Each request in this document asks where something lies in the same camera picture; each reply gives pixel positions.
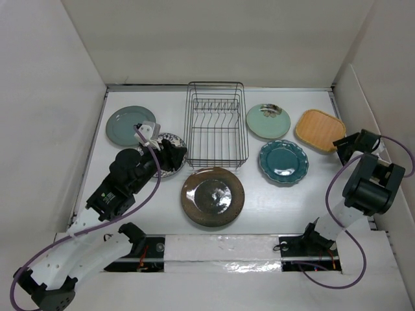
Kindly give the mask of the blue floral white plate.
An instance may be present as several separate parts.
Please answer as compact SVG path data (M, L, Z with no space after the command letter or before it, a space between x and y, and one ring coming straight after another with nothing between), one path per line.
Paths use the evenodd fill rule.
M176 147L186 147L184 141L175 134L161 133L161 134L159 134L158 142L160 143L162 139L169 140ZM139 146L137 148L137 151L140 153L141 159L140 159L140 166L139 166L139 168L136 169L136 171L139 173L140 177L145 176L147 179L149 179L150 178L150 173L152 173L153 178L158 178L158 176L159 176L158 169L157 169L156 163L153 159L153 156L152 156L152 154L149 150L150 150L150 148L147 148L145 146L141 146L139 144ZM166 177L169 177L171 175L174 175L179 170L176 171L176 172L166 172L166 171L163 171L161 169L160 171L161 171L161 178L166 178Z

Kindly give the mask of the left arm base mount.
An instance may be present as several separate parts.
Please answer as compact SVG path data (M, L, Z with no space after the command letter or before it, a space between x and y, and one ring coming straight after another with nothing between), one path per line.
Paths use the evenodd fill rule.
M112 273L157 273L164 272L165 236L148 236L139 250L134 246L131 252L107 267L105 272Z

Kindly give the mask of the dark teal scalloped plate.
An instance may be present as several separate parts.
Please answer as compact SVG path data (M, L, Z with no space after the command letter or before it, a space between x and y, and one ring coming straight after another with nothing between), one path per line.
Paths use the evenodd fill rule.
M307 175L309 160L296 143L281 139L261 147L259 167L268 179L283 185L293 185Z

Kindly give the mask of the mint green flower plate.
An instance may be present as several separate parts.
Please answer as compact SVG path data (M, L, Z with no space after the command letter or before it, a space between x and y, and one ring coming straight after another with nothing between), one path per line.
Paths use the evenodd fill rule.
M283 137L291 127L289 114L276 104L258 104L246 116L249 129L263 139Z

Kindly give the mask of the grey-blue round plate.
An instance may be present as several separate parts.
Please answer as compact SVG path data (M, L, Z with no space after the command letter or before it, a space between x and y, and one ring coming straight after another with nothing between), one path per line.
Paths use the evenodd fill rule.
M106 123L106 136L109 140L122 147L138 145L134 137L134 125L143 121L156 122L156 117L147 108L142 106L127 106L117 110Z

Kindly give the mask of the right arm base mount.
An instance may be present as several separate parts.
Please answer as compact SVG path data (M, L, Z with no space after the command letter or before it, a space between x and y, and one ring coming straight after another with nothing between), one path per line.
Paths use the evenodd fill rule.
M279 236L274 251L279 252L282 271L342 271L337 249L307 249L305 246L292 246L295 236Z

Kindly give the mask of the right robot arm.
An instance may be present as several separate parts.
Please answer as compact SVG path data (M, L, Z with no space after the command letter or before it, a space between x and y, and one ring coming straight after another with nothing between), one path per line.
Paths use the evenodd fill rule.
M333 208L329 205L329 191L325 203L327 214L310 223L300 237L300 249L315 255L330 249L339 234L351 224L366 216L385 214L396 197L405 177L405 168L384 162L375 155L382 135L361 130L335 141L342 171L355 165L343 191L341 201Z

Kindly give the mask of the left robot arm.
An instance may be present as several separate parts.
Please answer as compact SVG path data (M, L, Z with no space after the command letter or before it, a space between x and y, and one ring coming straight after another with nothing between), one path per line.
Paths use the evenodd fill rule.
M127 148L117 153L109 173L67 230L65 237L46 246L13 276L10 304L20 310L15 290L20 287L38 310L65 310L77 289L88 277L114 260L144 251L146 234L132 222L134 214L155 195L157 188L140 204L134 196L161 171L178 170L187 149L164 139L143 151Z

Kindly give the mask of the square bamboo plate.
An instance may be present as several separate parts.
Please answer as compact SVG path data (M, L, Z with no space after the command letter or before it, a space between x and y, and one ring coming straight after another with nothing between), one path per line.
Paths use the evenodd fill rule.
M324 111L309 109L300 117L294 133L309 146L330 153L337 150L333 143L344 138L346 127L340 119Z

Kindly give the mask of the brown speckled round plate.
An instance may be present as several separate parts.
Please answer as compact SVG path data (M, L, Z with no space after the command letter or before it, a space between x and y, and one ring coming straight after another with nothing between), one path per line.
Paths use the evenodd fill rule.
M221 167L208 167L191 174L181 189L184 213L204 227L222 227L240 215L245 191L239 178Z

